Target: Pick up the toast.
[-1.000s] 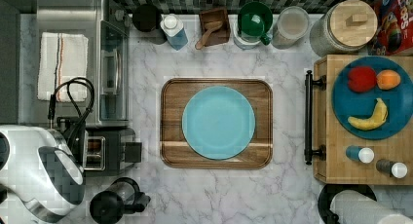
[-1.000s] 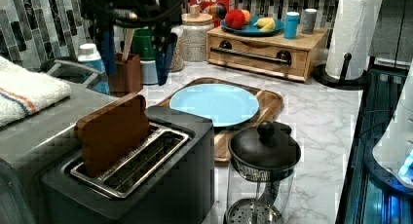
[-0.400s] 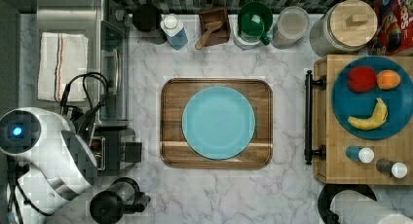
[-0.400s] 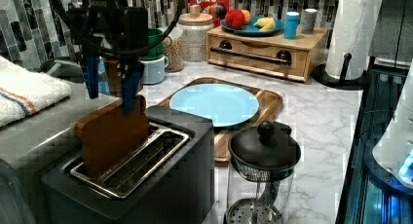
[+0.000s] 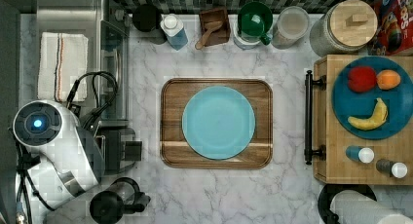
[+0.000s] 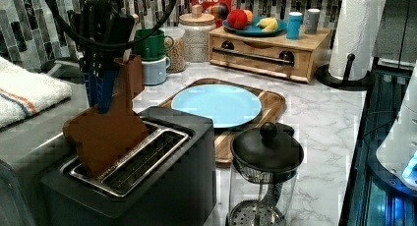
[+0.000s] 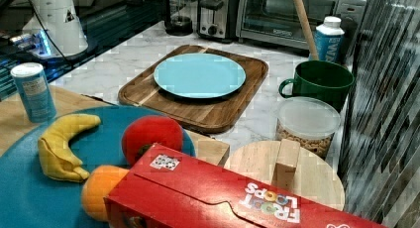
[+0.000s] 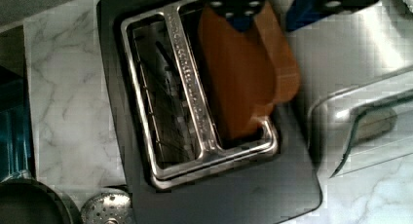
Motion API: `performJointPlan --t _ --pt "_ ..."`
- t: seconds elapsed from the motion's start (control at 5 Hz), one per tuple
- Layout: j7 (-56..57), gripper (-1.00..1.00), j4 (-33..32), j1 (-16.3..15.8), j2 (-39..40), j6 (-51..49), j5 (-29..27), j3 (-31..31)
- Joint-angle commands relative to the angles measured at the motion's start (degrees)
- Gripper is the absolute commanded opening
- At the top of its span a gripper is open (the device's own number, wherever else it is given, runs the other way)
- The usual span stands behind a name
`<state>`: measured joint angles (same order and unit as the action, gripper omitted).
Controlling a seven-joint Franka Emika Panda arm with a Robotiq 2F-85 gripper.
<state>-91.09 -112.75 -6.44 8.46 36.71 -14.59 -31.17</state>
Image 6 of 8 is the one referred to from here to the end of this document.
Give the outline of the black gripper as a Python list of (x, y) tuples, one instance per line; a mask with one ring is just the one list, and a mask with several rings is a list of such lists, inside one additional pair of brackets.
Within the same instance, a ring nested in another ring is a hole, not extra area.
[(121, 0), (79, 0), (80, 11), (73, 13), (71, 29), (89, 40), (76, 40), (83, 53), (80, 67), (89, 106), (98, 107), (100, 113), (109, 110), (113, 88), (118, 77), (113, 62), (123, 56), (134, 25), (134, 18), (122, 12)]

